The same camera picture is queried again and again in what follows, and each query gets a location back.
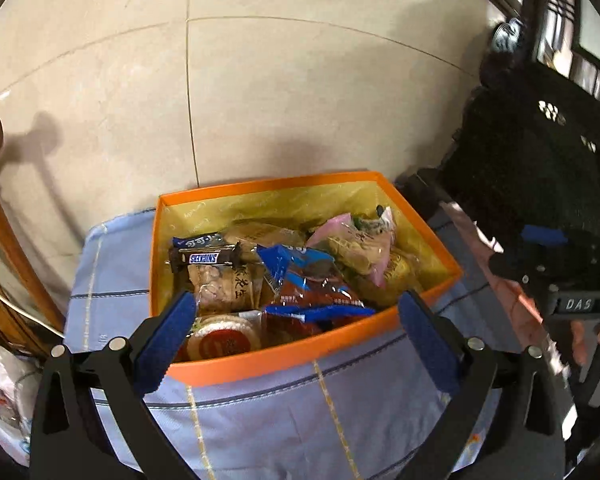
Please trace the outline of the orange cardboard box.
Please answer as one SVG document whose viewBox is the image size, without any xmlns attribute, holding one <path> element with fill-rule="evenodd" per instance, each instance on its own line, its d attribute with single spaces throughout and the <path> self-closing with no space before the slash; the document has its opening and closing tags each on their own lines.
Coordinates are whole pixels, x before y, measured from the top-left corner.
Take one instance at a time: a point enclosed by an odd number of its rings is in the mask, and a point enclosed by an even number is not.
<svg viewBox="0 0 600 480">
<path fill-rule="evenodd" d="M 433 302 L 460 266 L 371 171 L 262 180 L 160 196 L 150 310 L 180 292 L 197 310 L 170 377 L 192 387 L 306 364 L 394 330 L 402 292 Z"/>
</svg>

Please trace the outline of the dark carved wooden furniture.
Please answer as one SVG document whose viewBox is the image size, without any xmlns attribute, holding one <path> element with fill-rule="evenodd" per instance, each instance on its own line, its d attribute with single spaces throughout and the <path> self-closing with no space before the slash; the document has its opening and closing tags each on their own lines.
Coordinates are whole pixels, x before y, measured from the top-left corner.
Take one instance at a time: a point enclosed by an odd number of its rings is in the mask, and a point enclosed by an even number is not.
<svg viewBox="0 0 600 480">
<path fill-rule="evenodd" d="M 460 209 L 501 247 L 527 224 L 600 248 L 600 98 L 576 79 L 580 0 L 522 0 L 498 24 L 442 162 L 402 179 L 421 214 Z"/>
</svg>

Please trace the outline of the snickers bar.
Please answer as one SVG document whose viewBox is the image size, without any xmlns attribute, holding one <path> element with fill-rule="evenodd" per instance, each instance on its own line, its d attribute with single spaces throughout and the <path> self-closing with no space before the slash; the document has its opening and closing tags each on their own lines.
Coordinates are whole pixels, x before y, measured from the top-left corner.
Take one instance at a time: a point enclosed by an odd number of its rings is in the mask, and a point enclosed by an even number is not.
<svg viewBox="0 0 600 480">
<path fill-rule="evenodd" d="M 240 263 L 240 247 L 171 248 L 169 261 L 173 272 L 189 266 L 237 266 Z"/>
</svg>

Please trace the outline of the blue tablecloth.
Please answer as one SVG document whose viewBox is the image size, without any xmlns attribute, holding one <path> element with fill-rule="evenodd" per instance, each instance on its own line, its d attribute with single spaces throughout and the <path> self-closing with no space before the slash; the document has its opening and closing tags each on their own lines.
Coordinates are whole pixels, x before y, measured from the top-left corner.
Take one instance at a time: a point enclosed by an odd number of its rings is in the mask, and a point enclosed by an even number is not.
<svg viewBox="0 0 600 480">
<path fill-rule="evenodd" d="M 97 350 L 148 315 L 155 214 L 87 234 L 65 342 Z M 210 387 L 166 378 L 145 399 L 174 448 L 204 479 L 392 479 L 450 402 L 400 330 L 280 372 Z"/>
</svg>

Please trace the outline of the white plastic bag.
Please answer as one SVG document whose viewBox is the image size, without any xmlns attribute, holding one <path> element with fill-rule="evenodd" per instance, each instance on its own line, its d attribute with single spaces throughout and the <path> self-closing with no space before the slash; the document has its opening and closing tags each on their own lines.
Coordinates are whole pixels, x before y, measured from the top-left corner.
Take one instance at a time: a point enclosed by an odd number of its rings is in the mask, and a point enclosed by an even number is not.
<svg viewBox="0 0 600 480">
<path fill-rule="evenodd" d="M 38 362 L 0 346 L 0 448 L 30 466 L 31 427 L 41 370 Z"/>
</svg>

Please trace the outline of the pink snack packet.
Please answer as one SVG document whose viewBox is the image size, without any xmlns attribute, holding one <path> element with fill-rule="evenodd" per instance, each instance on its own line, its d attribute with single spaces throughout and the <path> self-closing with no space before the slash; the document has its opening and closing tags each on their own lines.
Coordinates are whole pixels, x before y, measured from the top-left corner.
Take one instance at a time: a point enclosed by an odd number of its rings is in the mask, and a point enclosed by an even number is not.
<svg viewBox="0 0 600 480">
<path fill-rule="evenodd" d="M 311 234 L 306 247 L 328 252 L 345 268 L 384 287 L 395 237 L 391 208 L 378 206 L 373 217 L 352 214 L 332 217 Z"/>
</svg>

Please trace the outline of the round red biscuit pack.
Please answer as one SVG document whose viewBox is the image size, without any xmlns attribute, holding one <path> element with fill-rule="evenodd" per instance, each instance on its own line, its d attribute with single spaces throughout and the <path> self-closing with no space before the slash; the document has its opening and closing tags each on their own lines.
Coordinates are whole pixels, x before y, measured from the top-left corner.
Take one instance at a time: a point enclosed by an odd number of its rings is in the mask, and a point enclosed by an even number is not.
<svg viewBox="0 0 600 480">
<path fill-rule="evenodd" d="M 239 315 L 217 314 L 196 321 L 186 342 L 191 361 L 214 360 L 260 350 L 259 318 L 254 321 Z"/>
</svg>

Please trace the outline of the biscuit packet clear wrap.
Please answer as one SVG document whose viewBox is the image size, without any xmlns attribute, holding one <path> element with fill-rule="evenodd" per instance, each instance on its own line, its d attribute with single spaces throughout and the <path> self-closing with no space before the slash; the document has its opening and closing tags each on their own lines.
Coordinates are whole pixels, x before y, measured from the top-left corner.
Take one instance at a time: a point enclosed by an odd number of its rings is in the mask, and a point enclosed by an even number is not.
<svg viewBox="0 0 600 480">
<path fill-rule="evenodd" d="M 263 272 L 255 263 L 239 266 L 191 264 L 187 272 L 199 316 L 250 311 L 259 307 Z"/>
</svg>

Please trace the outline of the yellow bread bag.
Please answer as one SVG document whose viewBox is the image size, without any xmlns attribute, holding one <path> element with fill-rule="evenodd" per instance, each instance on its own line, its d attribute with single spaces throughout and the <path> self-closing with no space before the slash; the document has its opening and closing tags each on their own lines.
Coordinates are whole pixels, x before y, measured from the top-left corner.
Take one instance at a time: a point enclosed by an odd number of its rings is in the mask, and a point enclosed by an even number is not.
<svg viewBox="0 0 600 480">
<path fill-rule="evenodd" d="M 404 292 L 412 290 L 420 294 L 424 291 L 420 281 L 419 258 L 399 248 L 390 252 L 382 286 L 359 275 L 352 275 L 349 283 L 364 304 L 377 310 L 395 306 Z"/>
</svg>

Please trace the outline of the blue snack bag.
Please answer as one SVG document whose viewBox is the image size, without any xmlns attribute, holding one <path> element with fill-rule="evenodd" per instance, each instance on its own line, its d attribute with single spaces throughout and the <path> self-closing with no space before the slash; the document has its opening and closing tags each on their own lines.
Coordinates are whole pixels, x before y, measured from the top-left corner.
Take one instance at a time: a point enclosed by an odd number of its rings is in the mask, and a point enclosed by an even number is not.
<svg viewBox="0 0 600 480">
<path fill-rule="evenodd" d="M 273 291 L 273 299 L 263 307 L 266 314 L 316 323 L 375 313 L 346 283 L 327 252 L 278 244 L 259 245 L 257 255 Z"/>
</svg>

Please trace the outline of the brown wooden chair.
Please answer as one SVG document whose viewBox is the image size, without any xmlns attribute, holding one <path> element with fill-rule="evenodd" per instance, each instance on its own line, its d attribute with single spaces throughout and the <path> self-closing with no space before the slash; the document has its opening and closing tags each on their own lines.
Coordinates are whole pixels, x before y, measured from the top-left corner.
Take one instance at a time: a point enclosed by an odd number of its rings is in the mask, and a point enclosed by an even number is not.
<svg viewBox="0 0 600 480">
<path fill-rule="evenodd" d="M 3 143 L 4 131 L 0 119 L 0 151 Z M 0 248 L 33 300 L 35 310 L 44 315 L 44 318 L 37 318 L 13 304 L 0 285 L 0 341 L 8 348 L 30 356 L 47 356 L 52 345 L 62 341 L 61 330 L 65 324 L 65 315 L 60 312 L 35 273 L 7 219 L 1 201 Z"/>
</svg>

